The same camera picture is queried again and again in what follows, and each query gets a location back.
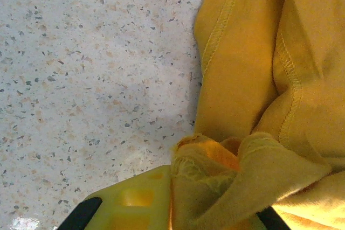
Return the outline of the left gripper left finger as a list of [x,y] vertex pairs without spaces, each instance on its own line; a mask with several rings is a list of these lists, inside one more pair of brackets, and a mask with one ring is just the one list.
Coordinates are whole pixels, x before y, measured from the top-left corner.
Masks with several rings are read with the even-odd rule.
[[80,202],[59,229],[171,229],[170,165],[98,190]]

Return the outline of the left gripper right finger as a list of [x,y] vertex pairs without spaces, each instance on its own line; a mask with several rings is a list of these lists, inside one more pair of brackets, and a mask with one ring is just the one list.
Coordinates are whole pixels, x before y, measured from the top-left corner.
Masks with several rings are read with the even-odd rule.
[[256,215],[267,230],[291,230],[271,206],[257,212]]

